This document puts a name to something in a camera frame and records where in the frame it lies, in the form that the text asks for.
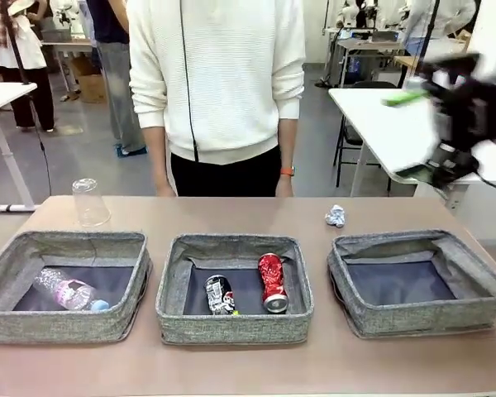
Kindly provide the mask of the person's left hand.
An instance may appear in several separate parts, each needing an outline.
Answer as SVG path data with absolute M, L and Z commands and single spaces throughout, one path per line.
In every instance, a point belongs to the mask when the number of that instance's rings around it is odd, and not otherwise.
M 290 175 L 280 175 L 275 190 L 276 198 L 293 197 L 292 177 Z

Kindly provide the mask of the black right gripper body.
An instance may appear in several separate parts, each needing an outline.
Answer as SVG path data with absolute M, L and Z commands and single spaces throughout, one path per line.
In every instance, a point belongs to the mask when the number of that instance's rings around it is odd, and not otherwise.
M 435 115 L 438 143 L 425 162 L 424 182 L 447 186 L 479 173 L 473 148 L 496 143 L 496 75 L 477 79 L 477 52 L 436 58 L 423 63 L 423 88 Z

